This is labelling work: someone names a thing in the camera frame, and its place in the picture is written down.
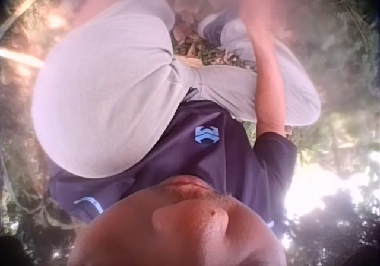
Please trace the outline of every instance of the mustache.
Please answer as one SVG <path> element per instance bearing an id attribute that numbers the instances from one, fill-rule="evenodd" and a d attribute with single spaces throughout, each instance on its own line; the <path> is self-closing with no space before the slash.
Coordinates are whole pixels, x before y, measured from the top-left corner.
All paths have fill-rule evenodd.
<path id="1" fill-rule="evenodd" d="M 159 195 L 168 196 L 175 199 L 176 202 L 181 202 L 184 200 L 198 199 L 207 201 L 224 201 L 231 196 L 228 192 L 220 192 L 215 189 L 209 189 L 204 191 L 204 189 L 192 189 L 188 191 L 179 191 L 176 188 L 171 188 L 165 185 L 156 185 L 149 188 L 150 191 L 158 193 Z"/>

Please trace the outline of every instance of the hand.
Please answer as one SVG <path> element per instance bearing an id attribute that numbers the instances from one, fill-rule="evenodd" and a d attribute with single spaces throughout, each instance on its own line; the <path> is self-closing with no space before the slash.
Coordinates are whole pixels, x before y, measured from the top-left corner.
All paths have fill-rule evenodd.
<path id="1" fill-rule="evenodd" d="M 271 36 L 274 3 L 274 0 L 240 1 L 240 17 L 252 37 Z"/>

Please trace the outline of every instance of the sky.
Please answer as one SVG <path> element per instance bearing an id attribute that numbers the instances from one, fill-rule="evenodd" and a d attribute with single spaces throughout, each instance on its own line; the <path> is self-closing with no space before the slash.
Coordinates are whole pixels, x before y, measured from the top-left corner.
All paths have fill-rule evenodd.
<path id="1" fill-rule="evenodd" d="M 369 158 L 380 164 L 380 152 L 371 152 Z M 324 209 L 323 197 L 336 194 L 340 189 L 350 191 L 355 204 L 363 202 L 360 187 L 368 186 L 370 182 L 369 167 L 361 173 L 355 173 L 348 179 L 341 179 L 335 173 L 324 170 L 318 164 L 304 168 L 297 164 L 292 185 L 285 199 L 287 217 L 290 220 L 298 219 L 309 214 L 316 208 Z M 374 196 L 380 200 L 380 189 L 373 191 Z M 285 235 L 282 243 L 286 249 L 292 245 L 292 240 Z"/>

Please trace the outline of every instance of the nose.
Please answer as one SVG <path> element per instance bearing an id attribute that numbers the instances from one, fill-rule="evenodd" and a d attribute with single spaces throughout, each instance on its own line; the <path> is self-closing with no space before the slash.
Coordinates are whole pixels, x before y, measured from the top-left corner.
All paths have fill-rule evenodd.
<path id="1" fill-rule="evenodd" d="M 210 253 L 220 251 L 226 241 L 229 216 L 212 201 L 188 199 L 156 210 L 152 221 L 158 235 L 198 245 Z"/>

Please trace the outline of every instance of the lips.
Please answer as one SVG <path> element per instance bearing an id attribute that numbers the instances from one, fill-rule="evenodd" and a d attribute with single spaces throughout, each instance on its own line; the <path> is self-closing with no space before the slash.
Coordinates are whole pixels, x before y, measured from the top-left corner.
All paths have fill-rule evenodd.
<path id="1" fill-rule="evenodd" d="M 171 177 L 168 180 L 165 180 L 162 182 L 160 185 L 164 186 L 176 186 L 176 187 L 181 187 L 181 186 L 194 186 L 202 189 L 207 189 L 211 190 L 212 188 L 203 180 L 195 177 L 195 176 L 190 176 L 190 175 L 180 175 L 180 176 L 175 176 Z"/>

